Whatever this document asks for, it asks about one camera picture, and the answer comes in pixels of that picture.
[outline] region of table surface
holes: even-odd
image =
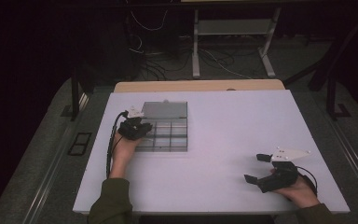
[[[117,87],[120,91],[128,85],[130,83]],[[294,206],[282,196],[262,193],[243,178],[245,174],[270,175],[272,165],[257,161],[255,155],[272,154],[277,147],[311,151],[308,157],[294,161],[295,165],[316,176],[319,199],[332,212],[350,211],[291,92],[278,89],[112,93],[77,194],[75,212],[87,214],[100,195],[109,136],[118,113],[132,105],[142,108],[144,102],[164,100],[187,101],[188,152],[135,153],[127,172],[135,213],[280,214],[292,211]]]

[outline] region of dark background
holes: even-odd
[[[137,15],[153,27],[163,12],[156,10],[155,17],[139,11]],[[175,54],[178,36],[192,33],[192,15],[188,10],[175,10],[166,19],[172,25],[153,33],[133,28],[123,10],[62,10],[49,1],[0,1],[0,195],[52,97],[74,69],[85,91],[92,91],[95,85],[131,80],[143,59],[126,47],[134,44],[131,34]],[[227,14],[210,10],[203,15],[216,18]],[[234,9],[229,15],[261,16]],[[284,7],[276,36],[337,38],[350,30],[354,18],[358,18],[358,1]],[[358,34],[333,73],[339,74],[358,101]]]

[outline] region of human hand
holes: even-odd
[[[319,200],[305,179],[299,176],[296,183],[290,187],[273,190],[290,199],[299,208],[312,207],[319,204]]]
[[[142,139],[135,141],[123,137],[120,133],[115,134],[112,153],[112,169],[109,178],[123,178],[128,163],[130,162],[136,146],[141,143]]]

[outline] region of forearm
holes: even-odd
[[[131,223],[130,183],[123,178],[104,180],[101,196],[89,211],[89,223]]]
[[[109,178],[124,178],[126,175],[127,163],[123,161],[114,161]]]

